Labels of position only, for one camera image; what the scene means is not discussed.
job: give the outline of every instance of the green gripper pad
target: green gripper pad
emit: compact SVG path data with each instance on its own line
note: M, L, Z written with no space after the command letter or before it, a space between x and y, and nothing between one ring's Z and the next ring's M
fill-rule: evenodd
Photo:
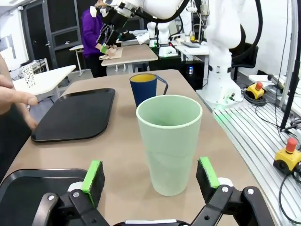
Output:
M103 163L101 161L92 161L81 190L89 197L96 208L103 191L104 181Z
M202 157L198 160L196 178L205 203L207 203L220 185L218 177L208 157Z

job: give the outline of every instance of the mug handle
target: mug handle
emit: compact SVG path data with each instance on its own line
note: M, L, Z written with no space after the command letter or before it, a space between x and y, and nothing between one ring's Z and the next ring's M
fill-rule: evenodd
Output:
M163 83L166 84L165 89L164 89L164 93L163 93L163 95L165 95L165 94L167 93L167 90L168 90L168 83L167 83L166 80L162 79L160 76L156 75L156 77L157 77L157 79L158 79L159 81L161 81L161 82L163 82Z

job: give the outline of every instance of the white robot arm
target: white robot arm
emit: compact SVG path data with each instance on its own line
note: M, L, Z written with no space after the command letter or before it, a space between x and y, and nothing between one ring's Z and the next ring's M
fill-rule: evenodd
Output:
M238 46L241 40L238 13L245 0L208 1L209 17L205 35L210 52L210 72L207 100L226 105L229 97L235 99L240 97L240 88L230 77L232 57L229 49ZM180 15L191 0L104 0L104 2L109 7L102 13L106 25L100 37L104 38L101 43L106 47L114 44L119 36L118 29L125 25L128 18L138 15L156 23L167 23Z

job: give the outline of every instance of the black tray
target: black tray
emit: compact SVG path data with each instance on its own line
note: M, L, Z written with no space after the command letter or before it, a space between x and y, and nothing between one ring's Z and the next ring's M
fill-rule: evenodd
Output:
M35 142L96 137L108 126L114 89L71 93L59 98L32 133Z
M0 186L0 226L31 226L41 198L48 192L59 196L71 184L84 181L83 169L21 169L10 174ZM83 226L81 220L69 226Z

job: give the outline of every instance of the green cup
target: green cup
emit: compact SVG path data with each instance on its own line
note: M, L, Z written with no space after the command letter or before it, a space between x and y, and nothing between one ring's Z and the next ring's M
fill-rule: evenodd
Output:
M163 95L136 110L154 189L174 196L187 186L197 148L201 105L188 97Z

